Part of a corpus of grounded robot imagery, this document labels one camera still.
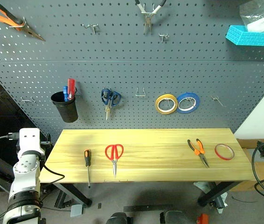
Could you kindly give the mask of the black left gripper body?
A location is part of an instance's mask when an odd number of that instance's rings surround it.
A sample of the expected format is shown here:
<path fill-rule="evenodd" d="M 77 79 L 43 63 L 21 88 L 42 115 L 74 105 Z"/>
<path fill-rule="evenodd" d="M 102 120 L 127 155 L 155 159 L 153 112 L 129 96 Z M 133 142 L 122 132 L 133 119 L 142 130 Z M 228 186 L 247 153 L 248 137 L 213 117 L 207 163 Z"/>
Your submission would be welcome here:
<path fill-rule="evenodd" d="M 40 137 L 40 145 L 41 146 L 50 146 L 51 145 L 51 135 L 50 133 L 46 133 L 43 137 Z"/>

